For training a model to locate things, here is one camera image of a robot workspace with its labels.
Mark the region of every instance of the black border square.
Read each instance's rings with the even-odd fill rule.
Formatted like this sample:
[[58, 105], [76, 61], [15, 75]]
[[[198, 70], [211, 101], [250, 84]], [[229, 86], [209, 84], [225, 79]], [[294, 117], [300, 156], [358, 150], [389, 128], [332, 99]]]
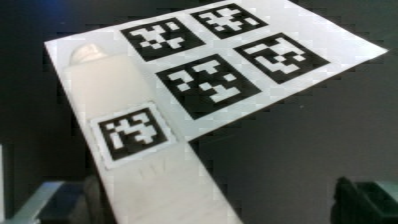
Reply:
[[[214, 74], [207, 74], [206, 71], [195, 72], [193, 66], [213, 60], [218, 62]], [[193, 81], [188, 83], [190, 90], [182, 93], [177, 89], [181, 80], [175, 81], [168, 78], [168, 75], [179, 71], [184, 71], [193, 77]], [[225, 78], [222, 78], [227, 74], [232, 74], [236, 78], [232, 81], [225, 81]], [[202, 116], [209, 115], [223, 107], [232, 105], [238, 101], [261, 92], [252, 82], [216, 54], [158, 72], [156, 75], [193, 119], [198, 119]], [[211, 94], [214, 93], [213, 90], [209, 89], [204, 91], [198, 88], [198, 84], [204, 82], [211, 82], [213, 86], [222, 84], [222, 87], [236, 87], [239, 94], [214, 103], [209, 98]]]
[[[113, 143], [111, 143], [111, 139], [110, 139], [110, 133], [111, 131], [106, 130], [106, 125], [108, 124], [115, 124], [115, 122], [122, 119], [127, 120], [129, 124], [140, 124], [140, 122], [131, 120], [131, 116], [145, 113], [147, 118], [149, 118], [149, 122], [143, 124], [145, 126], [152, 125], [154, 131], [156, 131], [156, 136], [154, 136], [154, 141], [149, 144], [143, 144], [140, 142], [134, 141], [133, 137], [138, 134], [136, 132], [129, 133], [127, 135], [120, 136], [120, 140], [124, 143], [124, 147], [120, 149], [113, 149]], [[106, 143], [106, 149], [108, 149], [108, 154], [111, 156], [113, 161], [122, 159], [124, 157], [127, 157], [131, 154], [138, 153], [140, 151], [143, 151], [145, 149], [149, 149], [152, 146], [159, 145], [165, 141], [166, 141], [166, 137], [156, 122], [156, 118], [152, 116], [150, 110], [149, 108], [143, 108], [140, 110], [136, 110], [134, 112], [127, 113], [126, 115], [118, 116], [117, 118], [101, 121], [97, 123], [99, 126], [99, 130], [101, 130], [101, 135], [102, 135], [102, 139], [104, 139], [104, 143]]]
[[[238, 9], [238, 10], [239, 10], [239, 13], [236, 14], [234, 17], [245, 17], [245, 18], [248, 17], [248, 18], [252, 18], [252, 20], [257, 22], [257, 25], [248, 25], [248, 23], [245, 22], [245, 23], [243, 23], [243, 28], [241, 28], [239, 31], [234, 31], [234, 30], [232, 30], [229, 27], [225, 27], [225, 26], [223, 26], [225, 31], [223, 31], [223, 32], [216, 31], [216, 30], [214, 30], [214, 26], [209, 25], [207, 22], [206, 22], [207, 19], [202, 19], [202, 18], [198, 17], [198, 15], [202, 15], [202, 14], [207, 13], [207, 12], [211, 12], [214, 15], [220, 15], [220, 13], [216, 12], [216, 10], [222, 9], [222, 8]], [[232, 4], [227, 4], [227, 5], [222, 5], [220, 7], [211, 8], [211, 9], [200, 11], [200, 12], [195, 12], [195, 13], [191, 13], [190, 15], [193, 16], [195, 20], [198, 21], [198, 23], [202, 24], [202, 26], [207, 28], [207, 30], [211, 31], [211, 33], [216, 35], [216, 37], [218, 37], [220, 39], [225, 39], [225, 38], [236, 36], [238, 34], [241, 34], [241, 33], [248, 32], [248, 31], [252, 31], [253, 29], [257, 29], [257, 28], [261, 28], [261, 27], [264, 27], [264, 26], [268, 25], [268, 24], [264, 23], [264, 21], [262, 21], [261, 19], [257, 19], [257, 17], [246, 12], [246, 10], [245, 10], [234, 3], [232, 3]]]
[[[280, 37], [287, 40], [287, 42], [294, 45], [294, 47], [303, 51], [303, 55], [305, 55], [305, 60], [294, 61], [294, 65], [298, 66], [300, 69], [296, 71], [293, 71], [289, 74], [284, 74], [280, 71], [271, 71], [255, 60], [255, 57], [262, 56], [266, 58], [266, 60], [269, 60], [273, 63], [277, 63], [277, 60], [273, 59], [275, 53], [269, 49], [257, 51], [253, 54], [246, 54], [246, 52], [245, 52], [245, 49], [253, 47], [257, 44], [266, 44], [268, 46], [273, 46], [277, 44], [277, 38], [280, 38]], [[278, 84], [284, 83], [285, 81], [289, 81], [293, 78], [296, 78], [300, 75], [303, 75], [316, 68], [319, 68], [323, 65], [328, 64], [328, 61], [296, 43], [296, 41], [287, 37], [287, 35], [284, 33], [278, 33], [278, 34], [271, 35], [269, 37], [255, 40], [248, 44], [236, 47], [234, 50]], [[294, 57], [294, 53], [289, 52], [282, 56], [289, 59], [287, 60], [287, 62], [289, 62], [293, 60], [291, 58]]]
[[[179, 29], [172, 30], [170, 27], [165, 25], [168, 22], [172, 22]], [[159, 49], [152, 49], [150, 47], [142, 47], [140, 43], [145, 41], [142, 35], [133, 36], [129, 35], [129, 32], [133, 32], [134, 30], [149, 29], [152, 30], [154, 26], [161, 26], [163, 30], [165, 30], [165, 34], [161, 34], [161, 37], [170, 40], [177, 37], [181, 37], [184, 39], [184, 42], [181, 43], [181, 47], [177, 49], [172, 49], [168, 44], [163, 42], [161, 48]], [[127, 39], [127, 42], [140, 54], [140, 57], [145, 61], [150, 61], [175, 53], [179, 53], [181, 51], [186, 51], [188, 49], [198, 47], [200, 45], [204, 45], [202, 40], [198, 39], [198, 37], [195, 36], [195, 34], [191, 33], [190, 29], [186, 28], [186, 26], [182, 25], [182, 23], [179, 22], [179, 20], [175, 18], [170, 18], [166, 20], [161, 20], [154, 23], [147, 23], [143, 25], [138, 25], [127, 29], [120, 30], [122, 36]]]

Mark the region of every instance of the printed marker sheet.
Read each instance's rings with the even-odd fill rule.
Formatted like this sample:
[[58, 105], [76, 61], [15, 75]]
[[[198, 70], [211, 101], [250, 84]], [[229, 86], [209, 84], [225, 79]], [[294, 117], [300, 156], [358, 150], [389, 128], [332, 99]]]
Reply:
[[86, 43], [127, 54], [186, 141], [385, 53], [285, 0], [222, 1], [46, 42], [62, 83]]

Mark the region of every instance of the black and white square pattern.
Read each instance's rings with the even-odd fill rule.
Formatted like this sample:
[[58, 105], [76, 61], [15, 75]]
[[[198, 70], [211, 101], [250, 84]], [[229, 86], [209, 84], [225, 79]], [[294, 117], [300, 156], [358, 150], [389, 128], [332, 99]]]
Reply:
[[216, 54], [156, 75], [193, 119], [261, 92]]
[[236, 47], [234, 50], [278, 84], [328, 64], [282, 33]]
[[120, 30], [120, 33], [145, 61], [204, 45], [175, 18], [134, 26]]
[[170, 129], [152, 103], [92, 119], [90, 126], [110, 168], [118, 162], [126, 162], [133, 155], [138, 157], [174, 142]]
[[236, 4], [195, 12], [191, 16], [220, 39], [268, 25]]

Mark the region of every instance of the black surface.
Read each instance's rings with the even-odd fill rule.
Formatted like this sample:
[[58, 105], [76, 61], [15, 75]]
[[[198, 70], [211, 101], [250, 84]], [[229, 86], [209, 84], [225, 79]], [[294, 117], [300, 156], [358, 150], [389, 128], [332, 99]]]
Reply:
[[[209, 1], [1, 1], [0, 143], [14, 150], [14, 208], [44, 179], [81, 179], [85, 141], [42, 42]], [[398, 2], [298, 4], [387, 55], [195, 141], [250, 224], [328, 223], [335, 178], [398, 179]]]
[[70, 213], [76, 207], [79, 198], [83, 197], [83, 184], [63, 183], [49, 200], [42, 210], [37, 214], [37, 220], [40, 224], [67, 224], [70, 223]]

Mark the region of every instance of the dark background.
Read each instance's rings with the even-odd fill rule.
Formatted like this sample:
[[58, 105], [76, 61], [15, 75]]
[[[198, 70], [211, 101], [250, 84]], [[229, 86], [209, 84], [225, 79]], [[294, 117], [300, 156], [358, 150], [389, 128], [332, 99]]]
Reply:
[[[1, 1], [0, 144], [8, 212], [92, 172], [42, 42], [211, 3]], [[193, 148], [246, 224], [326, 224], [335, 178], [398, 180], [398, 1], [296, 0], [389, 53], [202, 136]]]

